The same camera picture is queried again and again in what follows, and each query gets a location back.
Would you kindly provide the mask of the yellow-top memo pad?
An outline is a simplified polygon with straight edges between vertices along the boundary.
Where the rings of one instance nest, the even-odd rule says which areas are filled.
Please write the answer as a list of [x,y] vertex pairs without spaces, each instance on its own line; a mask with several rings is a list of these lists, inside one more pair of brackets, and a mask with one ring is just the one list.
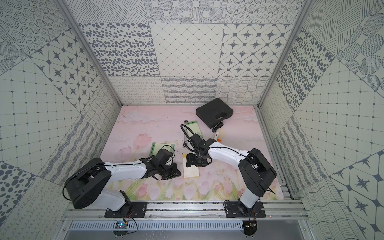
[[184,179],[198,178],[199,168],[196,166],[187,167],[187,155],[183,155],[183,177]]

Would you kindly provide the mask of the green memo pad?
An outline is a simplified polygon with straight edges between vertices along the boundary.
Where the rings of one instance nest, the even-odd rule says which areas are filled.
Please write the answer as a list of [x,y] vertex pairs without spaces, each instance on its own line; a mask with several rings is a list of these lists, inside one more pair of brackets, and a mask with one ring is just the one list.
[[171,152],[173,155],[175,154],[175,145],[174,144],[167,144],[167,143],[152,143],[151,150],[150,150],[150,156],[155,156],[160,149],[165,149]]
[[193,122],[187,122],[185,123],[186,126],[188,126],[195,134],[198,134],[200,136],[200,138],[204,138],[204,135],[199,127],[199,124],[197,121],[193,121]]

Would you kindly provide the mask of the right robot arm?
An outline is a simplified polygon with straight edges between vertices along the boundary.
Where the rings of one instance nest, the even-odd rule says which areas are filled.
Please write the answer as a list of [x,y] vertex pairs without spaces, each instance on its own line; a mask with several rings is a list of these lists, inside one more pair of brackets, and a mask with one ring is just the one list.
[[187,155],[187,167],[206,167],[210,164],[209,160],[218,160],[238,167],[246,185],[246,190],[238,200],[241,210],[250,211],[256,202],[271,190],[270,186],[277,177],[276,170],[258,149],[237,150],[214,139],[205,141],[198,134],[187,137],[185,146],[191,151]]

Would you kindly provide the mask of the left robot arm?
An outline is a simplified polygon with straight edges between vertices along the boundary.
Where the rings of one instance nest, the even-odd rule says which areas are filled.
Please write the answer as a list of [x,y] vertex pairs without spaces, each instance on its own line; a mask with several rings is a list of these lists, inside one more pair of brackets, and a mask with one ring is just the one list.
[[181,175],[173,161],[173,153],[166,149],[131,163],[107,163],[101,158],[94,158],[65,181],[63,196],[78,210],[96,205],[119,212],[130,199],[124,191],[109,191],[108,184],[146,178],[167,181]]

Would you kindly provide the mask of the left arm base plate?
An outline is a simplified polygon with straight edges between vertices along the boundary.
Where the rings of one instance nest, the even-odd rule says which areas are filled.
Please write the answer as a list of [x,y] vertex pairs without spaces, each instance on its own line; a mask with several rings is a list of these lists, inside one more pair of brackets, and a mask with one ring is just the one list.
[[107,219],[114,218],[144,218],[147,211],[148,202],[129,202],[125,203],[119,210],[112,211],[107,209],[104,217]]

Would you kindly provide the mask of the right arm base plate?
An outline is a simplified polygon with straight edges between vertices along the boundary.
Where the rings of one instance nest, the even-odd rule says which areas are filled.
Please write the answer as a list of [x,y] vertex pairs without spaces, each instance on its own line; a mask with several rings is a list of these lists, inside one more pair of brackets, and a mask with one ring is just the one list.
[[265,218],[266,213],[262,202],[257,201],[252,208],[247,208],[240,201],[224,201],[223,207],[227,218]]

